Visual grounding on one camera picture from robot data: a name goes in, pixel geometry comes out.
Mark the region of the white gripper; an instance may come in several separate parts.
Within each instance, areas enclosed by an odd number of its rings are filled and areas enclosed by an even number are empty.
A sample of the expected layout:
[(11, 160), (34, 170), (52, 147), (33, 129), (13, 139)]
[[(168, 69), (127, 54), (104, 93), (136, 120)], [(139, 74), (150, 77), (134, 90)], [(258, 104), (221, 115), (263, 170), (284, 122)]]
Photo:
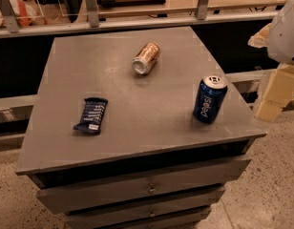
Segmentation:
[(255, 114), (259, 120), (272, 122), (294, 98), (294, 0), (288, 0), (271, 24), (252, 35), (248, 45), (267, 47), (270, 58), (284, 63), (271, 73)]

